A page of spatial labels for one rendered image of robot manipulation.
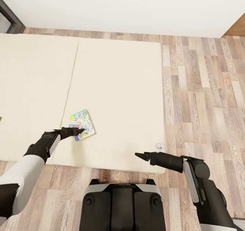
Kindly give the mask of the board game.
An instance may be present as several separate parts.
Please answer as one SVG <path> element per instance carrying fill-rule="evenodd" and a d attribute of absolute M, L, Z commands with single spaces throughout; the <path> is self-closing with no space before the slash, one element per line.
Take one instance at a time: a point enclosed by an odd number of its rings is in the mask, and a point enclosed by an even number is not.
<path fill-rule="evenodd" d="M 89 137 L 90 135 L 93 135 L 96 133 L 94 126 L 92 124 L 92 121 L 89 117 L 87 109 L 82 110 L 78 113 L 75 113 L 69 117 L 70 117 L 70 120 L 79 121 L 81 123 L 81 125 L 78 125 L 78 126 L 72 125 L 72 127 L 78 128 L 78 129 L 84 129 L 84 131 L 82 133 L 80 133 L 78 136 L 76 136 L 77 141 L 85 139 L 86 137 Z"/>

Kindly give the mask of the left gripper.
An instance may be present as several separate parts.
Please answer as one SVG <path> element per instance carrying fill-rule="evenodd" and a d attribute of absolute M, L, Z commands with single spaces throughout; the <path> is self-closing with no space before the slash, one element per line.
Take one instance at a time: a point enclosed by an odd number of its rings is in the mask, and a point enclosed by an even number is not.
<path fill-rule="evenodd" d="M 84 129 L 78 129 L 78 128 L 67 128 L 67 127 L 62 127 L 63 130 L 66 131 L 66 138 L 70 137 L 70 136 L 78 136 L 80 133 L 82 133 L 84 131 Z"/>

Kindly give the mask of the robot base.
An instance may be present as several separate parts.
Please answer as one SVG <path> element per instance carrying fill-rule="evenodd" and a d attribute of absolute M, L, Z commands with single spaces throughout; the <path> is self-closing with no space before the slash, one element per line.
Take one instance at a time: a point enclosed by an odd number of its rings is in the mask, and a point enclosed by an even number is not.
<path fill-rule="evenodd" d="M 161 192 L 147 184 L 99 184 L 92 179 L 82 203 L 79 231 L 166 231 Z"/>

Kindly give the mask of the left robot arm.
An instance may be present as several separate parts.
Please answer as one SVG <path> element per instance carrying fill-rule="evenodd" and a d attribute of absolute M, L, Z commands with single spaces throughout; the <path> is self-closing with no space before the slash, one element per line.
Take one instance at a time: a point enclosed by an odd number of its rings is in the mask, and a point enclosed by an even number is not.
<path fill-rule="evenodd" d="M 62 129 L 45 131 L 41 139 L 31 144 L 23 157 L 0 177 L 0 226 L 25 208 L 47 158 L 51 157 L 60 140 L 84 131 L 72 125 L 81 123 L 67 120 Z"/>

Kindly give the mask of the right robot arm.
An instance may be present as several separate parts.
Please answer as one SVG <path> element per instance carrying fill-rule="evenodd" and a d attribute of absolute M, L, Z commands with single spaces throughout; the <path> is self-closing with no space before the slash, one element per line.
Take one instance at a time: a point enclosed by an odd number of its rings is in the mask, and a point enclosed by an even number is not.
<path fill-rule="evenodd" d="M 135 153 L 139 158 L 166 169 L 183 173 L 189 187 L 201 231 L 237 231 L 227 211 L 223 193 L 210 180 L 210 169 L 204 160 L 192 156 L 180 157 L 165 153 L 166 144 L 156 144 L 156 152 Z M 162 149 L 162 150 L 161 150 Z M 187 159 L 183 161 L 183 159 Z"/>

